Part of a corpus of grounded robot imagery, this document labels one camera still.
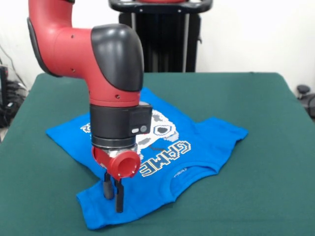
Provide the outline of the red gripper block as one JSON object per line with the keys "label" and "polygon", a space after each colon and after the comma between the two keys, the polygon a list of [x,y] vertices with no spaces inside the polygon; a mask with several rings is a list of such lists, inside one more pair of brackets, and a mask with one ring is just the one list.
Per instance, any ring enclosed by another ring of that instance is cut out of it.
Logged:
{"label": "red gripper block", "polygon": [[116,180],[116,212],[122,213],[124,208],[124,187],[122,178],[133,177],[140,168],[140,157],[132,150],[119,150],[111,152],[110,156],[103,149],[93,147],[92,155],[94,160],[107,171],[104,174],[103,194],[106,199],[114,198],[114,188],[111,176]]}

